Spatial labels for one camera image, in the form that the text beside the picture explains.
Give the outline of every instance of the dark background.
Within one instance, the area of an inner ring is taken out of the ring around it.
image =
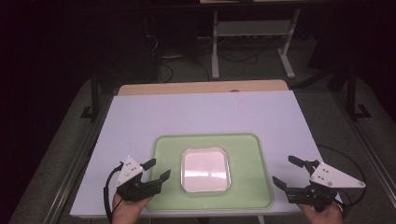
[[[93,16],[80,10],[90,5],[82,2],[0,3],[1,223],[8,222],[67,108],[94,70],[107,92],[124,83],[156,79],[156,62],[148,54],[141,26],[144,15]],[[295,37],[319,38],[312,67],[326,69],[352,59],[358,75],[396,120],[394,9],[378,1],[305,7]],[[211,14],[199,13],[200,18]],[[198,16],[198,12],[157,13],[151,32],[169,43],[193,46],[195,36],[211,30],[202,27],[212,18],[198,21]]]

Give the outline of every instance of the green tray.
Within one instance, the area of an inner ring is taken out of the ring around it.
[[[181,186],[181,156],[189,148],[221,147],[228,157],[231,186],[225,191],[188,193]],[[152,211],[265,209],[273,201],[260,141],[251,133],[166,135],[159,137],[150,179],[168,169],[161,194],[148,204]]]

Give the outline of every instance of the white triangular bracket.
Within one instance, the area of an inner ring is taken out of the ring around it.
[[[143,172],[143,167],[135,161],[132,157],[128,156],[125,163],[122,166],[119,177],[116,181],[116,186],[119,187],[123,185],[128,180],[134,178],[138,174]]]
[[[311,175],[311,181],[331,189],[363,189],[366,184],[324,162]]]

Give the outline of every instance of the table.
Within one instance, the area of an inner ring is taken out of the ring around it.
[[[289,155],[321,160],[294,94],[282,80],[124,86],[109,109],[70,215],[105,217],[103,186],[119,161],[128,155],[148,161],[155,139],[181,133],[254,133],[262,142],[269,176],[275,175],[291,187],[305,187],[309,175],[289,163]],[[144,173],[142,181],[148,180]],[[110,185],[112,195],[115,186]],[[267,209],[154,212],[145,208],[141,216],[262,218],[300,211],[274,185],[272,192],[274,201]]]

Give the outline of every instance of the white table surface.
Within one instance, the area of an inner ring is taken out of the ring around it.
[[[303,113],[292,91],[245,91],[116,96],[92,153],[70,212],[76,217],[105,217],[103,187],[109,173],[132,156],[151,158],[155,140],[169,134],[254,133],[262,146],[267,172],[303,188],[309,174],[288,161],[289,155],[322,161]],[[110,182],[110,195],[115,187]],[[145,172],[142,181],[149,180]],[[271,183],[273,204],[262,210],[154,212],[142,217],[265,216],[299,212],[285,193]]]

